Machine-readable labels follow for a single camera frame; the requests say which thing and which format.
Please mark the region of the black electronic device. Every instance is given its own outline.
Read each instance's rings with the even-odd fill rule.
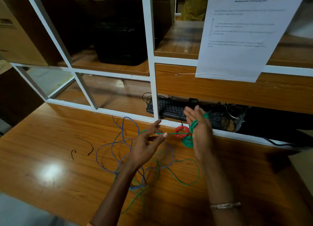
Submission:
[[[170,117],[177,120],[186,121],[186,115],[184,114],[184,109],[186,106],[194,109],[197,103],[193,102],[183,102],[178,100],[173,100],[171,98],[158,97],[158,107],[159,114],[161,117]],[[152,99],[147,105],[146,111],[153,114],[153,104]],[[214,129],[220,129],[222,125],[222,115],[221,113],[209,113],[209,120],[212,123]]]
[[[115,18],[96,22],[92,40],[100,62],[137,66],[147,59],[145,25],[142,20]]]

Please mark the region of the silver bracelet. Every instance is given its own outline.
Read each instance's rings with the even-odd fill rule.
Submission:
[[[211,209],[230,209],[230,208],[239,208],[241,207],[240,202],[234,202],[234,203],[226,203],[226,204],[217,204],[217,205],[210,205]]]

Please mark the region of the red wire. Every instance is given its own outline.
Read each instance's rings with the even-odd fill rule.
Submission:
[[[184,126],[184,125],[180,125],[178,126],[176,129],[175,129],[175,133],[179,133],[181,132],[181,130],[185,130],[186,133],[189,132],[189,128]],[[177,138],[179,139],[182,139],[182,138],[185,138],[187,136],[187,134],[178,134],[178,135],[175,135]]]

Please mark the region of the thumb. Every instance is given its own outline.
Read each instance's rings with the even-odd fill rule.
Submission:
[[[200,111],[199,105],[196,105],[195,107],[195,118],[198,120],[198,123],[205,123],[205,119]]]
[[[149,150],[152,151],[153,153],[156,152],[157,148],[159,147],[160,144],[162,144],[164,142],[164,140],[167,137],[167,133],[164,132],[163,134],[159,135],[155,141],[153,141],[149,146]]]

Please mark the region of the paper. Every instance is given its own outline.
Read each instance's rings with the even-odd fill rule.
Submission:
[[[302,0],[209,0],[196,77],[255,82]]]

